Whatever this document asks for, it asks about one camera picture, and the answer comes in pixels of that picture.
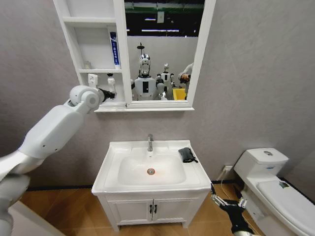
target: sink basin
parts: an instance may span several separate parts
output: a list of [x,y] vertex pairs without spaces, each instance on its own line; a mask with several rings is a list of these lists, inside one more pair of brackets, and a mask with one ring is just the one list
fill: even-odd
[[183,163],[179,149],[191,148],[189,140],[111,142],[92,192],[118,193],[209,189],[210,180],[200,162]]
[[118,170],[118,182],[126,185],[162,185],[181,183],[186,179],[180,158],[166,151],[148,152],[145,147],[134,148]]

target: cabinet door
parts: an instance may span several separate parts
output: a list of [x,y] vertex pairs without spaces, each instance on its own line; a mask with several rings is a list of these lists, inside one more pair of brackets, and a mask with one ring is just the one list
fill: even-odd
[[154,199],[152,221],[184,222],[198,198]]
[[108,201],[118,225],[143,224],[152,221],[153,200]]

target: flush button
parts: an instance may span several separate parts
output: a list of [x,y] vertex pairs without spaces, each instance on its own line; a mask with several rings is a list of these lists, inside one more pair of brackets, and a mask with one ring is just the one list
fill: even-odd
[[268,156],[273,156],[273,154],[269,151],[264,151],[265,154],[267,154]]

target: drain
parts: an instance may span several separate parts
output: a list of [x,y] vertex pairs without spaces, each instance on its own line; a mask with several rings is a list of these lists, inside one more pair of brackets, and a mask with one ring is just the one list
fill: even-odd
[[148,172],[148,174],[149,175],[154,175],[154,173],[156,172],[153,168],[149,168],[148,170],[147,170],[147,172]]

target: chrome faucet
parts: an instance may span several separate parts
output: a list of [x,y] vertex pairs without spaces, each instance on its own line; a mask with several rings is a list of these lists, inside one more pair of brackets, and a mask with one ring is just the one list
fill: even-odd
[[153,142],[153,135],[149,134],[148,135],[148,151],[153,151],[152,142]]

